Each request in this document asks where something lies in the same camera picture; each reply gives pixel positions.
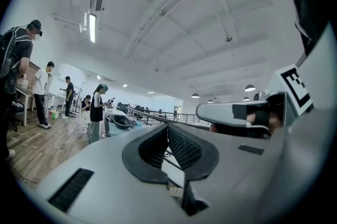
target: backpack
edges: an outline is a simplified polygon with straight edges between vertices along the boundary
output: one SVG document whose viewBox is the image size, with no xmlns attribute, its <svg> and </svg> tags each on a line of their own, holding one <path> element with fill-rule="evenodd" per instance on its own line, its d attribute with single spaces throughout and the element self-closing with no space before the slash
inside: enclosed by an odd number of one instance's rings
<svg viewBox="0 0 337 224">
<path fill-rule="evenodd" d="M 16 31 L 19 27 L 15 27 L 9 31 L 7 31 L 0 38 L 0 79 L 4 78 L 8 75 L 11 69 L 16 68 L 20 61 L 15 62 L 15 39 L 16 39 Z"/>
</svg>

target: black sleeve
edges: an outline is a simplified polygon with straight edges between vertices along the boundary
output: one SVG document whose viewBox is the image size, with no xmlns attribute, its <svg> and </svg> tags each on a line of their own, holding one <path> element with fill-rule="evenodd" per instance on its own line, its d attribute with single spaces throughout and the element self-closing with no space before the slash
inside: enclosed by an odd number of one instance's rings
<svg viewBox="0 0 337 224">
<path fill-rule="evenodd" d="M 32 54 L 32 50 L 33 50 L 33 43 L 29 42 L 29 45 L 27 46 L 27 48 L 23 51 L 21 58 L 31 58 L 31 54 Z"/>
</svg>

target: ceiling light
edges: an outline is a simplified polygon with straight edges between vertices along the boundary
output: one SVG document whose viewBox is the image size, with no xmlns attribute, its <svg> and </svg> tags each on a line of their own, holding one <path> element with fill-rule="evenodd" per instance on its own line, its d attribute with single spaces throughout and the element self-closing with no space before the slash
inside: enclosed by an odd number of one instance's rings
<svg viewBox="0 0 337 224">
<path fill-rule="evenodd" d="M 96 15 L 89 15 L 90 40 L 96 42 Z"/>
<path fill-rule="evenodd" d="M 246 86 L 245 91 L 246 92 L 250 92 L 250 91 L 254 91 L 255 89 L 256 88 L 255 88 L 255 86 L 253 84 L 249 84 L 249 85 Z"/>
</svg>

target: shoe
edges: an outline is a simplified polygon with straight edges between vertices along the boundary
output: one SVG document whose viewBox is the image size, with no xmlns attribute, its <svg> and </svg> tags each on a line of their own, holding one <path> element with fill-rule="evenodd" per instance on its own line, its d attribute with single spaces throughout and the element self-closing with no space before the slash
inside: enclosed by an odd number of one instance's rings
<svg viewBox="0 0 337 224">
<path fill-rule="evenodd" d="M 38 124 L 38 127 L 42 129 L 48 129 L 48 126 L 44 124 Z"/>
<path fill-rule="evenodd" d="M 10 149 L 8 151 L 8 157 L 5 158 L 6 161 L 11 160 L 13 157 L 15 157 L 15 151 L 13 149 Z"/>
</svg>

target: wooden floor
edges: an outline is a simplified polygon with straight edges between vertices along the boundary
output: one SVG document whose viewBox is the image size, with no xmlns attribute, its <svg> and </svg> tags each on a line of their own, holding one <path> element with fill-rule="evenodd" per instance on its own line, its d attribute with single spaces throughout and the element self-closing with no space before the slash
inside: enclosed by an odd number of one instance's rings
<svg viewBox="0 0 337 224">
<path fill-rule="evenodd" d="M 80 126 L 79 117 L 48 119 L 48 123 L 53 126 L 51 129 L 39 128 L 36 111 L 29 111 L 27 126 L 20 125 L 18 132 L 10 126 L 7 134 L 7 146 L 16 152 L 10 162 L 13 175 L 32 189 L 63 161 L 87 146 L 86 130 Z"/>
</svg>

